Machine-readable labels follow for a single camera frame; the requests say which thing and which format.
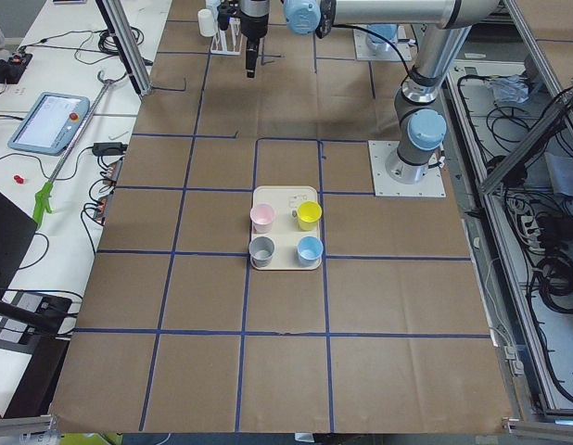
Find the mounting plate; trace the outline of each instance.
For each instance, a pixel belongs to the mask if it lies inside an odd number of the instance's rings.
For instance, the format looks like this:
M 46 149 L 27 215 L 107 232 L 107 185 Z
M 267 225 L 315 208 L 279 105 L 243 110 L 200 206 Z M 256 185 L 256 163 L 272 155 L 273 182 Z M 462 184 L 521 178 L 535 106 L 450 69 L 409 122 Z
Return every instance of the mounting plate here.
M 367 46 L 366 37 L 367 34 L 362 31 L 353 30 L 354 35 L 354 49 L 357 53 L 357 60 L 381 60 L 383 62 L 400 62 L 400 58 L 396 52 L 392 49 L 385 53 L 376 53 L 369 46 Z M 398 40 L 406 39 L 406 31 L 403 26 L 398 27 Z M 410 54 L 410 46 L 405 43 L 397 43 L 396 47 L 403 55 L 404 60 L 409 62 L 413 59 Z
M 439 169 L 429 169 L 418 184 L 402 184 L 386 172 L 386 158 L 398 147 L 398 141 L 368 141 L 373 187 L 376 197 L 445 197 Z M 429 163 L 437 162 L 435 155 Z

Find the tray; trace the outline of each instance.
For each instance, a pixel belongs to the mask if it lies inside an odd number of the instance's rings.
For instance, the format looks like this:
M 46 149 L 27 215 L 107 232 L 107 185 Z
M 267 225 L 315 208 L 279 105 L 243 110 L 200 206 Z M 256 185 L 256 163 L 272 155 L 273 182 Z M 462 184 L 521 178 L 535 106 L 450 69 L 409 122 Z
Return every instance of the tray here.
M 260 271 L 310 271 L 317 269 L 322 263 L 320 258 L 315 264 L 303 267 L 297 259 L 297 244 L 304 236 L 320 237 L 319 223 L 311 231 L 304 232 L 299 229 L 295 211 L 304 201 L 318 202 L 317 191 L 313 187 L 263 185 L 254 190 L 252 207 L 265 202 L 276 211 L 276 219 L 270 232 L 258 234 L 251 228 L 251 239 L 268 236 L 274 241 L 274 255 L 270 264 L 256 267 L 252 263 L 254 268 Z

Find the blue cup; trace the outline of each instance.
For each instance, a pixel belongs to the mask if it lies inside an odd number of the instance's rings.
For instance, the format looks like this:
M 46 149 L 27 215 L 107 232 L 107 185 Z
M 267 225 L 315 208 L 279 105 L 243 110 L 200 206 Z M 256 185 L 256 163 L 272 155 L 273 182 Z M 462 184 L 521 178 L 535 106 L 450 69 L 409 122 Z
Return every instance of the blue cup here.
M 324 253 L 324 245 L 315 236 L 304 236 L 297 244 L 299 264 L 303 267 L 313 266 Z

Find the table surface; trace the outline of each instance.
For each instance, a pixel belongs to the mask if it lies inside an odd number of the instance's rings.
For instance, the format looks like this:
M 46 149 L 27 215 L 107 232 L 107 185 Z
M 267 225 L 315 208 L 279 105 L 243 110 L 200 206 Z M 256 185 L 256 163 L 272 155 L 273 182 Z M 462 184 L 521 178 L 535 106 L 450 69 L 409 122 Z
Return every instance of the table surface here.
M 274 11 L 280 4 L 274 2 Z M 373 194 L 399 64 L 273 24 L 255 80 L 175 0 L 58 383 L 62 431 L 483 432 L 511 415 L 452 183 Z M 309 185 L 320 268 L 256 271 L 259 185 Z
M 145 43 L 141 45 L 143 55 L 154 57 L 171 1 L 124 0 L 123 4 L 129 21 L 140 27 L 147 37 Z M 98 15 L 94 0 L 89 0 L 85 5 L 70 6 L 54 6 L 51 1 L 46 1 L 24 42 L 35 42 L 48 35 L 70 30 L 102 28 L 104 28 L 103 20 Z M 78 45 L 85 37 L 86 34 L 72 34 L 57 39 L 53 43 L 54 45 L 56 43 Z M 88 67 L 74 60 L 72 51 L 46 48 L 34 48 L 29 51 L 32 51 L 34 55 L 32 64 L 19 85 L 9 85 L 6 92 L 0 95 L 0 114 L 24 117 L 43 91 L 85 95 L 93 100 L 101 88 L 101 84 L 96 79 L 96 74 L 100 69 L 106 68 L 108 76 L 123 72 L 122 65 L 116 58 Z M 63 289 L 83 294 L 95 257 L 91 251 L 87 233 L 83 229 L 80 212 L 83 204 L 89 201 L 89 186 L 100 178 L 101 170 L 91 152 L 82 151 L 91 146 L 93 142 L 111 140 L 126 144 L 129 142 L 140 100 L 131 85 L 126 83 L 127 81 L 117 84 L 109 90 L 98 112 L 111 114 L 101 114 L 93 118 L 60 174 L 60 178 L 71 176 L 78 160 L 77 173 L 68 181 L 57 181 L 54 186 L 50 199 L 54 212 L 45 215 L 44 222 L 39 229 L 39 232 L 49 239 L 49 250 L 36 265 L 17 272 L 11 287 L 38 290 Z M 34 155 L 8 148 L 6 142 L 18 125 L 18 121 L 0 120 L 0 158 L 13 155 L 0 160 L 0 192 L 31 215 L 34 207 L 34 194 L 45 182 L 40 165 L 49 175 L 56 167 L 59 157 Z M 34 155 L 36 159 L 20 156 L 21 154 Z M 113 157 L 107 158 L 107 161 L 113 160 L 115 160 Z M 17 184 L 13 180 L 16 174 L 25 179 L 24 184 Z M 87 227 L 95 242 L 98 243 L 101 236 L 100 226 L 87 220 Z M 39 236 L 35 237 L 22 265 L 34 262 L 44 251 L 45 241 Z M 48 293 L 70 297 L 70 294 Z M 13 296 L 14 292 L 8 292 L 5 299 L 11 300 Z M 75 304 L 72 304 L 70 312 L 76 312 L 79 309 L 79 300 L 72 298 Z M 60 332 L 66 332 L 70 328 L 72 328 L 71 319 L 64 322 Z M 26 354 L 0 350 L 1 413 L 4 413 L 10 403 L 29 359 L 30 356 Z

